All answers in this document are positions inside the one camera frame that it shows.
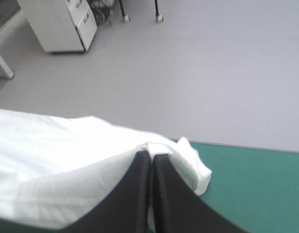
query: white sheet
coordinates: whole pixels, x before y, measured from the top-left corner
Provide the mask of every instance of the white sheet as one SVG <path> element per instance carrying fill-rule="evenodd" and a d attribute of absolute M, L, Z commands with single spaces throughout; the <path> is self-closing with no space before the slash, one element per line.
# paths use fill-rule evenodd
<path fill-rule="evenodd" d="M 0 217 L 63 228 L 115 187 L 137 151 L 168 153 L 198 195 L 211 178 L 186 138 L 114 126 L 93 116 L 66 119 L 0 109 Z M 152 226 L 152 215 L 149 216 Z"/>

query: drawer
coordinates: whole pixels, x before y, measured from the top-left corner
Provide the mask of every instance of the drawer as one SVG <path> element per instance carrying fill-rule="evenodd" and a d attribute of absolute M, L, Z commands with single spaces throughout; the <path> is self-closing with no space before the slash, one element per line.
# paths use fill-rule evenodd
<path fill-rule="evenodd" d="M 76 3 L 77 0 L 64 0 L 68 9 L 71 9 L 71 7 Z"/>
<path fill-rule="evenodd" d="M 77 24 L 77 30 L 87 51 L 97 30 L 94 15 L 89 6 L 80 18 Z"/>
<path fill-rule="evenodd" d="M 70 17 L 76 26 L 84 11 L 88 8 L 89 4 L 87 0 L 71 0 L 72 6 L 69 8 Z"/>

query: black pole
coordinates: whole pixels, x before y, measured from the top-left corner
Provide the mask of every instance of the black pole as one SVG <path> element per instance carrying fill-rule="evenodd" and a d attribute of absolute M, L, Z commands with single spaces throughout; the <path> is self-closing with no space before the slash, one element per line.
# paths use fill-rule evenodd
<path fill-rule="evenodd" d="M 158 2 L 155 0 L 155 7 L 156 7 L 156 16 L 159 15 L 159 10 L 158 10 Z"/>
<path fill-rule="evenodd" d="M 124 9 L 123 9 L 122 0 L 119 0 L 119 3 L 120 3 L 120 8 L 121 8 L 121 14 L 122 14 L 122 17 L 123 17 L 123 16 L 125 16 L 125 13 L 124 13 Z"/>

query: drawer handle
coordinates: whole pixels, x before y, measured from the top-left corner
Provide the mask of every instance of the drawer handle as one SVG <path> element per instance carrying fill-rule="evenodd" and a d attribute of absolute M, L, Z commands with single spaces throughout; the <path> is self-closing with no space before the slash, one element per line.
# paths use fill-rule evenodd
<path fill-rule="evenodd" d="M 80 0 L 77 4 L 76 4 L 76 8 L 79 8 L 79 6 L 81 5 L 82 0 Z"/>
<path fill-rule="evenodd" d="M 86 23 L 88 19 L 89 19 L 89 13 L 87 13 L 87 17 L 83 20 L 83 22 Z"/>

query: caster wheel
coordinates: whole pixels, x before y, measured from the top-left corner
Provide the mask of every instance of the caster wheel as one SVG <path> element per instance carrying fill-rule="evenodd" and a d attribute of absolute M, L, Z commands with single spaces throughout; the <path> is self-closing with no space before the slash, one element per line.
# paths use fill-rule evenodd
<path fill-rule="evenodd" d="M 122 19 L 124 24 L 129 23 L 131 21 L 130 16 L 128 15 L 124 15 Z"/>
<path fill-rule="evenodd" d="M 156 23 L 162 23 L 163 22 L 163 17 L 162 15 L 156 16 Z"/>

